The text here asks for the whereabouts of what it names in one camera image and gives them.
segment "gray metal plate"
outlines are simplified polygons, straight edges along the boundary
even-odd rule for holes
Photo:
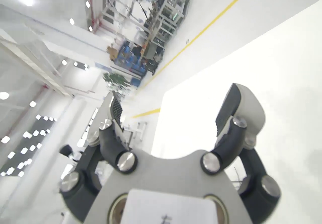
[[[175,160],[159,159],[141,150],[133,152],[138,157],[137,169],[130,175],[112,172],[94,201],[85,224],[106,224],[113,201],[132,188],[192,197],[213,194],[225,205],[228,223],[252,223],[228,176],[224,172],[209,176],[202,171],[200,159],[205,150]]]

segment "metal screw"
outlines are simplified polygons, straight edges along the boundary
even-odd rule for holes
[[[265,192],[267,192],[269,195],[274,197],[281,196],[280,188],[272,177],[265,175],[261,180],[261,184]]]
[[[117,166],[120,171],[126,172],[132,169],[135,163],[135,155],[131,152],[125,152],[118,160]]]
[[[101,122],[100,124],[100,130],[105,130],[109,128],[112,125],[112,120],[105,119],[105,121]]]
[[[242,117],[234,117],[232,119],[233,123],[237,125],[240,128],[246,128],[247,127],[247,122],[245,121],[244,118]]]
[[[100,142],[99,131],[91,132],[87,137],[87,142],[90,146],[97,146]]]
[[[67,174],[64,179],[61,181],[60,190],[62,192],[68,192],[73,189],[79,181],[79,173],[73,171]]]
[[[218,157],[209,152],[205,154],[202,158],[202,163],[205,167],[205,169],[209,172],[217,172],[220,170],[220,162]]]

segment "white label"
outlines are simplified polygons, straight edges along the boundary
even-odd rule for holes
[[[211,200],[132,189],[121,224],[218,224]]]

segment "black cable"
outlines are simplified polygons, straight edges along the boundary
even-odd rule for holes
[[[142,11],[143,11],[143,13],[144,13],[144,15],[145,15],[146,19],[148,20],[147,15],[146,15],[146,13],[145,13],[145,10],[143,9],[143,7],[142,7],[142,5],[141,5],[141,4],[140,4],[140,6],[141,6],[141,8],[142,8]]]

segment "yellow floor line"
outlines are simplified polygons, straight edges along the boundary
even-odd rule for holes
[[[174,56],[165,66],[163,66],[160,70],[158,70],[156,74],[149,81],[147,81],[141,88],[139,88],[136,95],[139,94],[140,91],[144,89],[149,83],[151,83],[153,79],[155,79],[170,63],[172,63],[181,53],[183,53],[184,50],[186,50],[197,38],[199,38],[212,24],[214,24],[219,18],[221,18],[238,1],[239,0],[233,0],[218,16],[216,16],[216,18],[213,21],[210,22],[210,24],[208,24],[208,26],[206,26],[193,40],[191,40],[176,56]]]
[[[147,115],[150,115],[150,114],[158,113],[158,112],[160,112],[160,110],[161,110],[161,108],[158,108],[158,109],[155,109],[155,110],[150,110],[150,111],[141,113],[139,115],[135,115],[132,118],[138,118],[138,117],[143,117],[143,116],[147,116]]]

